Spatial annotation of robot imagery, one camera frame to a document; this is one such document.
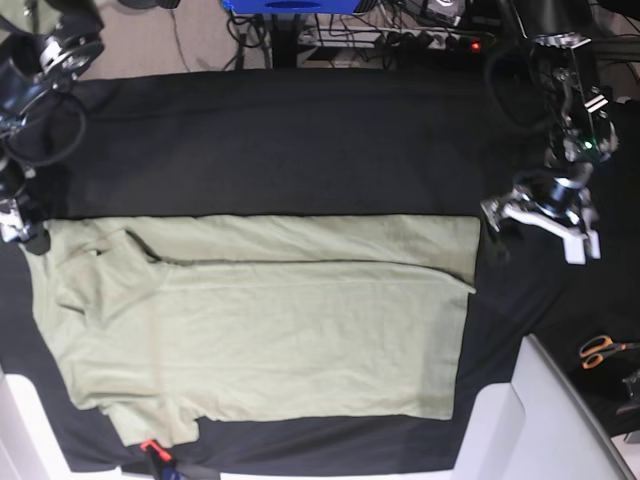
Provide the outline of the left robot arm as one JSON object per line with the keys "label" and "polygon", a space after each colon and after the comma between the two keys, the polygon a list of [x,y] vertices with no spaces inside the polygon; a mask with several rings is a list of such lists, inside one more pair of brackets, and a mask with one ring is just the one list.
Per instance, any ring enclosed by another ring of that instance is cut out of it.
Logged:
{"label": "left robot arm", "polygon": [[588,183],[619,145],[592,47],[592,11],[586,1],[502,1],[499,8],[509,39],[485,63],[488,93],[499,98],[497,60],[514,49],[524,53],[545,114],[532,123],[512,122],[525,131],[547,131],[549,145],[543,165],[517,173],[509,192],[482,201],[488,242],[494,258],[507,261],[509,227],[538,227],[562,240],[567,263],[583,265],[601,256]]}

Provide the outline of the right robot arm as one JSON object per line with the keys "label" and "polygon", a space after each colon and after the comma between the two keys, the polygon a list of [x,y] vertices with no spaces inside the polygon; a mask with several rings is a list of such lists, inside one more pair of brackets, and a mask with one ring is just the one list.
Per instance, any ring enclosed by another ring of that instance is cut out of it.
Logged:
{"label": "right robot arm", "polygon": [[[82,141],[87,112],[72,90],[104,51],[103,28],[96,1],[1,3],[1,239],[35,255],[50,249],[50,236],[29,176],[65,159]],[[42,158],[20,152],[14,139],[61,107],[78,118],[71,143]]]}

